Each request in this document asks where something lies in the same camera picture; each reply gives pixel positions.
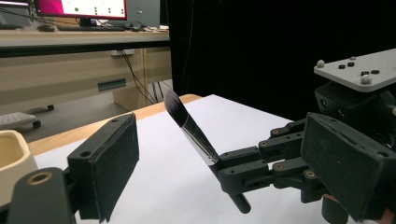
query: desk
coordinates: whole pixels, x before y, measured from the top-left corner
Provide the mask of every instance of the desk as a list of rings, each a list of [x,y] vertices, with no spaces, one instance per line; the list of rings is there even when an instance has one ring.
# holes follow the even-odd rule
[[[0,31],[0,58],[167,46],[169,34],[161,32]]]
[[[200,96],[194,94],[186,94],[180,97],[180,100],[186,104],[195,100],[200,99]],[[158,113],[165,111],[165,106],[163,103],[158,103],[156,105],[149,105],[144,108],[136,109],[134,111],[136,115],[136,119],[144,119]],[[86,139],[93,135],[97,130],[99,130],[105,123],[110,119],[104,119],[101,121],[97,121],[95,123],[85,125],[79,128],[76,128],[71,131],[67,131],[64,133],[58,133],[50,137],[46,137],[34,142],[29,143],[29,149],[36,156],[41,153],[53,150],[58,147],[64,147],[65,145],[80,141],[82,139]]]
[[[114,49],[135,49],[128,58],[142,84]],[[0,115],[109,91],[133,110],[149,105],[136,86],[171,78],[166,33],[0,31]]]
[[[185,103],[191,100],[185,104],[187,110],[219,154],[257,146],[269,137],[270,130],[289,122],[216,95],[204,98],[187,95],[181,100]],[[110,224],[327,224],[320,213],[321,201],[303,204],[300,191],[291,188],[271,186],[246,193],[252,209],[248,214],[241,214],[186,136],[164,111],[163,104],[155,106],[160,110],[150,107],[135,111],[140,160],[120,196]],[[65,136],[75,141],[73,132],[89,136],[103,124],[95,123]],[[50,145],[50,141],[49,138],[41,143]],[[38,166],[65,168],[66,156],[83,141],[71,145],[64,145],[64,142],[63,147],[35,156]],[[39,147],[32,147],[35,154],[40,153]],[[97,223],[97,220],[79,220],[78,215],[76,218],[78,223]]]

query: wooden table edge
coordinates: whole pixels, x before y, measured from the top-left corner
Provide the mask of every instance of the wooden table edge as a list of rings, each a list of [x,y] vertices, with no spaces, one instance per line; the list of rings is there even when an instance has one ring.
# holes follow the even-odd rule
[[[200,98],[202,97],[195,94],[185,94],[180,96],[180,100],[183,104],[198,100]],[[136,109],[133,112],[136,115],[136,119],[143,119],[149,116],[159,114],[163,111],[165,111],[165,106],[163,102],[161,102],[155,105],[149,105],[140,109]],[[55,148],[63,147],[65,145],[77,142],[79,140],[86,139],[91,135],[93,135],[103,125],[105,125],[106,122],[108,122],[110,119],[113,119],[115,117],[100,120],[92,124],[88,124],[70,131],[66,131],[64,133],[58,133],[50,137],[36,140],[34,142],[28,143],[29,149],[32,152],[32,154],[35,156],[53,150]]]

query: cable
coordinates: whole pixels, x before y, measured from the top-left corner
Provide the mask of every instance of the cable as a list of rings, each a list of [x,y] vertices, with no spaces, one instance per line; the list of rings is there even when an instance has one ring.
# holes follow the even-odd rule
[[[166,82],[164,82],[164,81],[161,81],[161,83],[163,83],[163,84],[165,84],[166,86],[168,86],[169,87],[169,89],[171,89],[172,90],[172,87],[171,86],[169,86]]]
[[[140,28],[139,31],[145,31],[147,32],[148,30],[145,29],[149,29],[150,31],[154,31],[155,29],[152,29],[151,27],[147,26],[146,24],[144,24],[141,21],[131,21],[131,25],[134,26],[134,22],[138,22],[140,24]]]
[[[157,103],[158,103],[159,101],[158,101],[158,97],[157,97],[157,90],[155,90],[155,84],[151,83],[151,86],[152,86],[152,92],[154,93],[154,97],[155,97],[155,99],[157,100]]]
[[[110,25],[110,24],[107,24],[107,23],[105,23],[105,22],[101,22],[100,20],[97,20],[99,23],[100,23],[100,25],[101,26],[115,26],[115,27],[121,27],[121,28],[123,28],[123,27],[125,27],[125,24],[127,24],[128,22],[124,22],[124,23],[121,23],[121,24],[118,24],[118,25]]]
[[[163,90],[161,89],[160,82],[157,82],[158,88],[160,89],[161,97],[163,98]]]
[[[137,89],[140,91],[140,93],[142,93],[142,95],[144,95],[144,96],[151,102],[152,105],[154,105],[155,103],[158,103],[158,102],[155,101],[155,99],[152,97],[152,95],[148,92],[148,90],[146,89],[146,87],[139,81],[139,79],[137,79],[136,75],[134,74],[134,70],[132,69],[131,62],[129,61],[129,58],[128,58],[127,54],[125,53],[125,50],[122,49],[122,50],[120,50],[120,52],[122,53],[122,56],[124,57],[125,61],[127,62],[128,66],[129,66],[129,69],[130,69],[131,72],[132,72],[132,75],[133,75],[133,78],[134,78],[134,84],[136,85]],[[140,86],[145,90],[145,92],[151,97],[151,99],[152,99],[155,103],[153,103],[153,102],[145,95],[145,93],[143,93],[143,92],[139,89],[139,86],[137,85],[136,81],[139,82]]]
[[[16,12],[13,12],[13,11],[9,11],[9,10],[7,10],[5,8],[2,8],[2,7],[0,7],[0,10],[2,12],[6,12],[7,14],[12,14],[12,15],[23,16],[23,17],[29,18],[29,16],[26,16],[26,15],[23,15],[23,14],[20,14],[20,13],[16,13]]]

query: keyboard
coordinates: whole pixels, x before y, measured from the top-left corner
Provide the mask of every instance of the keyboard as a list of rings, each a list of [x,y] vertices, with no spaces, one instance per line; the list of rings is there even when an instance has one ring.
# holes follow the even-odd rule
[[[17,24],[0,24],[0,30],[16,30],[20,28],[24,27]]]
[[[125,31],[118,26],[56,26],[59,31]]]

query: screw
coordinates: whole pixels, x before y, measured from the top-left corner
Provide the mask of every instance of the screw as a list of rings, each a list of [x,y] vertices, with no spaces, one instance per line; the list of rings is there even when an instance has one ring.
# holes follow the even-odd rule
[[[276,164],[276,165],[275,165],[275,168],[276,168],[277,170],[280,170],[280,169],[283,168],[283,166],[282,166],[282,164]]]
[[[308,171],[308,172],[306,172],[306,175],[309,176],[309,177],[314,177],[315,173],[312,172],[312,171]]]
[[[361,77],[361,85],[370,85],[371,84],[371,77],[370,75],[364,75]]]
[[[319,60],[319,61],[317,62],[317,67],[318,67],[318,68],[324,67],[324,61],[323,61],[323,60]]]

